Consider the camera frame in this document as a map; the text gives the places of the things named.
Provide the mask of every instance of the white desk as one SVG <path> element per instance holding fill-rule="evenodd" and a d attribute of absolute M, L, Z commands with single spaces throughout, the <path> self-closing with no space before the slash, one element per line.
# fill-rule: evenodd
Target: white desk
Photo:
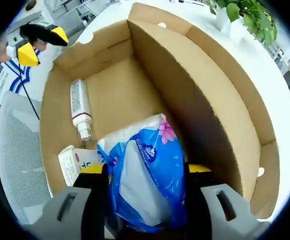
<path fill-rule="evenodd" d="M 273 220 L 290 195 L 290 93 L 287 84 L 270 55 L 248 32 L 237 44 L 214 26 L 216 17 L 209 7 L 189 3 L 170 3 L 167 0 L 124 1 L 105 9 L 85 29 L 78 41 L 85 42 L 90 33 L 128 18 L 133 2 L 141 2 L 164 9 L 202 29 L 218 41 L 243 67 L 259 91 L 273 124 L 279 150 L 279 192 L 272 216 Z"/>

